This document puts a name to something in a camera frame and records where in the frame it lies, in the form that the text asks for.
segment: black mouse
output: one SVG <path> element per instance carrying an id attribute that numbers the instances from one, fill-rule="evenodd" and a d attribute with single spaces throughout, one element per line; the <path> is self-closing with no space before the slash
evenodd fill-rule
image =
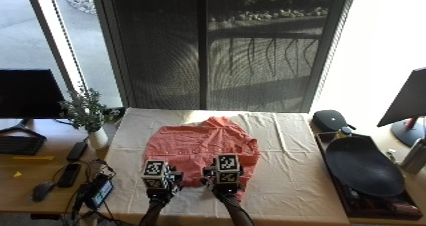
<path id="1" fill-rule="evenodd" d="M 52 189 L 55 188 L 55 183 L 52 181 L 46 181 L 40 183 L 32 190 L 32 201 L 42 202 Z"/>

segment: computer monitor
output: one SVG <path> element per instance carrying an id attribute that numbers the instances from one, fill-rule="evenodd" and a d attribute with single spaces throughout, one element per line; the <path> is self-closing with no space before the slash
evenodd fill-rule
<path id="1" fill-rule="evenodd" d="M 63 93 L 50 69 L 0 69 L 0 118 L 22 119 L 0 133 L 20 130 L 38 137 L 26 124 L 31 119 L 62 118 Z"/>
<path id="2" fill-rule="evenodd" d="M 378 127 L 392 125 L 392 132 L 400 141 L 413 146 L 425 137 L 425 125 L 417 119 L 426 115 L 426 68 L 413 70 L 408 81 L 382 117 Z"/>

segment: keyboard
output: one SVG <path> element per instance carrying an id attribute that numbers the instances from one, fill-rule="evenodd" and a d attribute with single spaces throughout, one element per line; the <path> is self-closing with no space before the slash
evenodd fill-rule
<path id="1" fill-rule="evenodd" d="M 0 136 L 0 154 L 35 155 L 46 139 L 26 136 Z"/>

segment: wooden desk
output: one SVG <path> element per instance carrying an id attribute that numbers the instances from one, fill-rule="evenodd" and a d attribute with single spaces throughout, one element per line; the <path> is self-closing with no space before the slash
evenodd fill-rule
<path id="1" fill-rule="evenodd" d="M 319 128 L 311 123 L 311 127 L 316 133 L 321 132 Z M 397 150 L 393 154 L 397 162 L 402 162 L 408 155 L 410 148 L 405 146 L 394 137 L 390 131 L 390 125 L 369 129 L 368 131 L 358 128 L 354 132 L 372 137 L 377 147 L 386 153 L 389 149 Z M 354 224 L 386 224 L 386 225 L 424 225 L 426 226 L 426 168 L 418 174 L 406 173 L 401 170 L 405 177 L 406 191 L 424 213 L 420 220 L 392 220 L 392 219 L 373 219 L 373 218 L 349 218 L 350 223 Z"/>
<path id="2" fill-rule="evenodd" d="M 0 128 L 11 127 L 19 120 L 0 120 Z M 55 156 L 50 160 L 18 160 L 14 155 L 0 154 L 0 212 L 8 213 L 34 213 L 34 214 L 63 214 L 66 213 L 68 202 L 80 184 L 86 181 L 83 164 L 75 186 L 71 188 L 55 187 L 43 202 L 32 201 L 34 187 L 44 181 L 51 181 L 58 170 L 67 165 L 67 155 L 75 143 L 82 141 L 87 134 L 72 126 L 55 122 L 51 119 L 38 119 L 31 121 L 28 128 L 47 136 L 44 146 L 38 155 Z M 82 160 L 91 161 L 103 157 L 107 152 L 96 152 L 88 148 Z"/>

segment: white tablecloth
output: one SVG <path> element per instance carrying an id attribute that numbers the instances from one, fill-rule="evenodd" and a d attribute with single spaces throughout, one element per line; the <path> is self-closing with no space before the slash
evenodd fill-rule
<path id="1" fill-rule="evenodd" d="M 349 225 L 305 114 L 129 108 L 107 162 L 116 171 L 107 206 L 116 219 L 137 224 L 149 199 L 141 180 L 143 154 L 161 126 L 225 116 L 259 140 L 261 158 L 241 206 L 256 225 Z M 100 212 L 110 215 L 106 206 Z M 223 203 L 204 188 L 184 188 L 163 209 L 159 225 L 232 225 Z"/>

